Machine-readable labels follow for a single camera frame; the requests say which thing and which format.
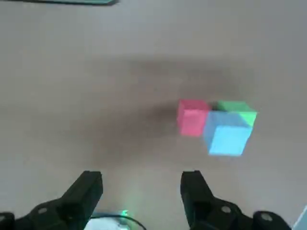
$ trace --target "cube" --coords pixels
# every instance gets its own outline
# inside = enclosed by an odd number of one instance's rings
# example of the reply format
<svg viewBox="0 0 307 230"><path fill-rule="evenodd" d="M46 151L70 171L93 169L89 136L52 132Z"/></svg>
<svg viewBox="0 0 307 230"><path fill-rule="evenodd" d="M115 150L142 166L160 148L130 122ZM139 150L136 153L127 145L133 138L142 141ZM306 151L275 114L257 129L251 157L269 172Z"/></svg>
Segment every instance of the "cube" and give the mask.
<svg viewBox="0 0 307 230"><path fill-rule="evenodd" d="M239 114L210 111L203 135L209 155L240 156L251 132Z"/></svg>
<svg viewBox="0 0 307 230"><path fill-rule="evenodd" d="M202 100L180 100L177 113L180 134L200 137L210 109L210 106Z"/></svg>
<svg viewBox="0 0 307 230"><path fill-rule="evenodd" d="M245 122L254 126L257 111L250 108L248 104L240 101L218 101L216 104L217 110L227 111L227 112L235 112L238 113Z"/></svg>

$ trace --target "cable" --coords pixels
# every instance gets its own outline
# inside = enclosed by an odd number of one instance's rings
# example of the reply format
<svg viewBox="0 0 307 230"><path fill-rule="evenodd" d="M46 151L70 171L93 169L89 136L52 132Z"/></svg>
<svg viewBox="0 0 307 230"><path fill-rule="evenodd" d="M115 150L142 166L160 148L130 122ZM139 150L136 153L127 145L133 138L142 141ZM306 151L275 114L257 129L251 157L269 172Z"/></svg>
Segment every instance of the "cable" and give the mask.
<svg viewBox="0 0 307 230"><path fill-rule="evenodd" d="M100 216L94 216L94 217L91 217L91 219L100 219L100 218L124 218L124 219L127 219L127 220L130 220L134 223L136 223L137 225L139 225L140 227L143 228L143 230L147 230L145 228L145 226L139 222L138 220L134 219L134 218L131 218L131 217L127 217L127 216L123 216L123 215L117 215L117 214L103 214L103 215L100 215Z"/></svg>

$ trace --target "beige table surface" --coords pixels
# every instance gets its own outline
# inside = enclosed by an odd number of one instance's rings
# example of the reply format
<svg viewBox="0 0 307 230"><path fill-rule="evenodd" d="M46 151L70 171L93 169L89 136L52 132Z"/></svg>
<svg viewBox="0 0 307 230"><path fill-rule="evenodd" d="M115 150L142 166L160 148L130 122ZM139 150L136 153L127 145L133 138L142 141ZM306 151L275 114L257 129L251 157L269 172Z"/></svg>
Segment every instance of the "beige table surface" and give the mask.
<svg viewBox="0 0 307 230"><path fill-rule="evenodd" d="M26 214L83 170L100 210L186 230L183 170L251 215L293 224L307 204L307 2L122 0L113 7L0 2L0 208ZM240 158L176 129L178 98L259 111Z"/></svg>

